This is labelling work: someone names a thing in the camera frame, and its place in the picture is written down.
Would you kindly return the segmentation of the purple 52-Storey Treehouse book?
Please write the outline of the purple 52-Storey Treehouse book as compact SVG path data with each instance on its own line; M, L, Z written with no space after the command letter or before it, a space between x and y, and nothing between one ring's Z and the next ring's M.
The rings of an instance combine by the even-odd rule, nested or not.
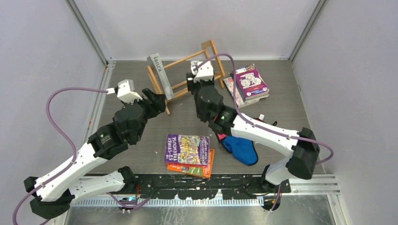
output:
M206 167L210 157L208 136L168 134L164 163Z

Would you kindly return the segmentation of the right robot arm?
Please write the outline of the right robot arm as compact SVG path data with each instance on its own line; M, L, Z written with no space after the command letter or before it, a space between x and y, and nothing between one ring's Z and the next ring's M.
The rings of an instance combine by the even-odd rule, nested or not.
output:
M223 96L214 87L214 80L186 74L187 90L194 96L197 117L208 123L217 134L244 138L272 148L285 157L267 165L260 180L261 188L273 192L285 180L310 180L320 148L314 133L308 128L301 131L282 129L260 122L223 103Z

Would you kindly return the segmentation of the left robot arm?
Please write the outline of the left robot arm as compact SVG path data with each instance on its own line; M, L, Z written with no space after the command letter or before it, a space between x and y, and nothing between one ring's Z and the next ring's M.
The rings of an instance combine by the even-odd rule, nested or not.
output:
M148 88L142 94L131 91L128 99L122 99L123 106L112 122L99 127L80 149L73 147L71 158L42 177L24 180L25 190L32 197L31 211L50 220L80 200L105 193L134 192L137 180L128 166L90 180L82 177L137 144L147 121L165 111L165 101L164 94Z

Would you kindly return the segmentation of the grey Iantra book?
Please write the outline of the grey Iantra book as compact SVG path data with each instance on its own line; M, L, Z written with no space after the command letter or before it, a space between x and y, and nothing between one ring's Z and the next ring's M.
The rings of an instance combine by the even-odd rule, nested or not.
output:
M172 91L172 87L169 83L163 63L160 59L160 55L158 53L153 53L147 57L147 61L150 63L150 68L157 73L160 82L162 84L164 93L166 95L166 99L167 100L173 99L175 95Z

